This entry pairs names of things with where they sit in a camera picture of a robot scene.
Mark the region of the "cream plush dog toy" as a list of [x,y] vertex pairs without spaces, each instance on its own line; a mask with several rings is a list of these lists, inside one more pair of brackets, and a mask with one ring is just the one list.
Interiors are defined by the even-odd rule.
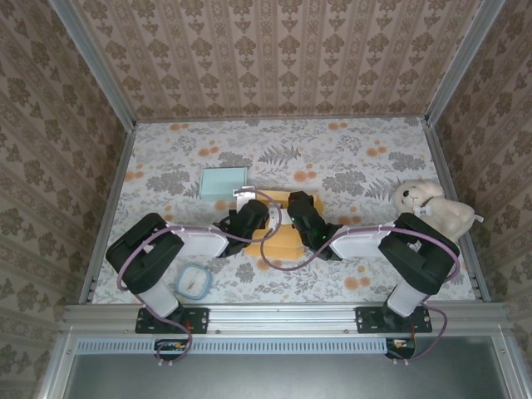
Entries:
[[392,195],[398,214],[410,213],[430,225],[452,242],[484,218],[468,205],[446,199],[443,188],[433,180],[406,180]]

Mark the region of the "square container blue rim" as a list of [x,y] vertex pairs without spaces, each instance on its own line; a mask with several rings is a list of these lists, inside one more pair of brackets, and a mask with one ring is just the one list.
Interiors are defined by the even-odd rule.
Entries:
[[175,280],[175,291],[183,298],[197,301],[207,296],[212,280],[212,273],[206,268],[186,264]]

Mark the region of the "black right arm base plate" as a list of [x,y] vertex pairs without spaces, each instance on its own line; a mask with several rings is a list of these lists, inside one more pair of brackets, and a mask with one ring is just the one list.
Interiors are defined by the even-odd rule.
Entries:
[[427,309],[416,307],[403,317],[384,306],[355,308],[355,322],[360,333],[431,333],[431,317]]

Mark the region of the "orange paper box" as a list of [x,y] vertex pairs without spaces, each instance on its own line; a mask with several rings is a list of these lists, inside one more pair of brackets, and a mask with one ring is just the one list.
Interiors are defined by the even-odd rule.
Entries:
[[[283,208],[288,210],[288,197],[290,196],[288,191],[265,190],[264,193],[271,197],[272,200],[280,206],[280,209]],[[256,195],[256,200],[265,204],[268,208],[275,208],[275,206],[262,195]],[[263,239],[268,231],[267,219],[265,227],[257,229],[254,232],[252,239]],[[279,225],[277,233],[264,243],[264,255],[270,261],[276,259],[297,260],[303,256],[305,251],[306,249],[302,244],[299,233],[293,225]]]

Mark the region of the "grey metal sheet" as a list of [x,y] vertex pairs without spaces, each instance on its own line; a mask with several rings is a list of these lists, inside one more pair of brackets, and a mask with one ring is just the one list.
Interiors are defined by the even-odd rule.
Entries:
[[421,360],[383,355],[146,355],[74,361],[65,399],[510,399],[490,340],[445,338]]

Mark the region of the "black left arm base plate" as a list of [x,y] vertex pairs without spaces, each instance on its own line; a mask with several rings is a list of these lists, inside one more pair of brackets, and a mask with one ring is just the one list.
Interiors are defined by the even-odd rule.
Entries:
[[[167,319],[179,323],[192,334],[206,334],[209,326],[208,308],[182,308],[177,309]],[[161,322],[146,308],[141,308],[137,313],[135,323],[137,334],[177,334],[182,331],[174,325]]]

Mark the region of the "aluminium side rail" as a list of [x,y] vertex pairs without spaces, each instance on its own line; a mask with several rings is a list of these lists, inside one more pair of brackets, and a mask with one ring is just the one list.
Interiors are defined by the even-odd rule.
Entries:
[[[450,200],[458,200],[456,188],[453,184],[436,128],[425,120],[421,121],[438,180],[443,187],[445,196]],[[481,270],[475,247],[470,237],[470,232],[464,233],[458,239],[458,246],[461,250],[461,257],[463,258],[461,270],[464,273],[467,273],[475,298],[482,302],[491,302],[492,298]]]
[[94,291],[93,286],[95,283],[97,283],[99,272],[104,262],[107,243],[111,233],[111,228],[119,202],[121,189],[126,177],[129,159],[131,157],[133,146],[135,143],[135,129],[136,126],[133,126],[133,128],[126,135],[124,147],[121,152],[121,157],[119,159],[116,174],[111,186],[111,190],[109,192],[109,197],[106,203],[98,235],[96,237],[96,242],[91,254],[91,259],[86,271],[86,276],[81,289],[81,294],[78,299],[78,303],[80,305],[86,305],[92,302]]

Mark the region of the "small black electronics board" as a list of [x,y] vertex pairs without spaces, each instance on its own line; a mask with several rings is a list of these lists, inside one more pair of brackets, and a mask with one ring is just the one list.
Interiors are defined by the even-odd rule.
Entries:
[[408,360],[414,356],[416,341],[414,338],[387,338],[385,356],[392,360]]
[[159,363],[174,363],[187,353],[188,339],[161,339],[154,343],[154,356]]

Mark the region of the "teal paper box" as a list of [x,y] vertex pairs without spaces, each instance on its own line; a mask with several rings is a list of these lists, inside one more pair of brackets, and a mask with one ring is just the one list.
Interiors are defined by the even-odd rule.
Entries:
[[202,169],[199,197],[204,201],[230,201],[233,192],[246,185],[247,174],[245,167]]

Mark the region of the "aluminium frame post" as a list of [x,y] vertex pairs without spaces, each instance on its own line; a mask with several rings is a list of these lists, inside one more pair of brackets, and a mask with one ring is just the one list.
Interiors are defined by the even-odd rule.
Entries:
[[77,50],[84,58],[126,133],[130,134],[135,129],[136,118],[133,110],[127,104],[125,96],[121,93],[116,79],[113,77],[101,51],[97,48],[91,34],[81,20],[74,3],[72,0],[49,0],[49,2],[62,21]]
[[461,79],[472,63],[475,54],[478,52],[480,45],[485,40],[486,35],[503,8],[504,3],[505,0],[482,0],[475,17],[468,27],[449,68],[427,108],[425,117],[428,126],[434,126],[440,119]]

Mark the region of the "aluminium mounting rail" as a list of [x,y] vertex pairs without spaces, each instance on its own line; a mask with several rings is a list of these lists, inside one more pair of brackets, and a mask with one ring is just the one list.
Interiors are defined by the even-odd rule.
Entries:
[[[355,337],[363,303],[207,304],[209,337]],[[496,336],[511,323],[500,303],[430,302],[448,317],[446,337]],[[83,337],[134,337],[139,304],[66,307],[59,332]]]

